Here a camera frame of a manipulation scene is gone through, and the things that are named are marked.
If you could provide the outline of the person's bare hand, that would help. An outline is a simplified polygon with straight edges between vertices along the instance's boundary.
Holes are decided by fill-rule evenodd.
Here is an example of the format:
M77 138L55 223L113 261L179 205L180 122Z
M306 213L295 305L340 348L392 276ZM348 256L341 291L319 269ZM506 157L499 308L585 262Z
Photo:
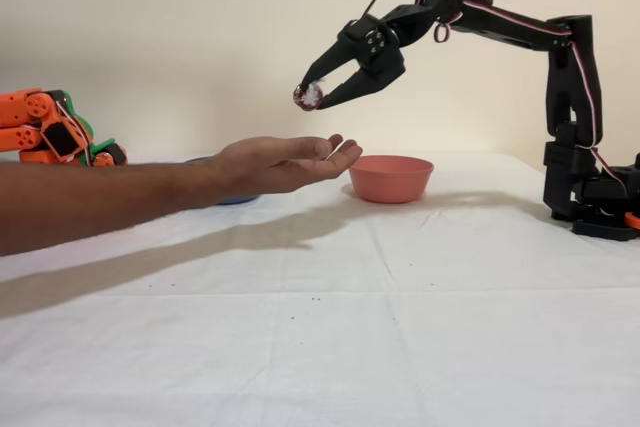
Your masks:
M224 199L290 193L338 178L362 155L354 140L256 137L225 147L204 164L211 169L216 192Z

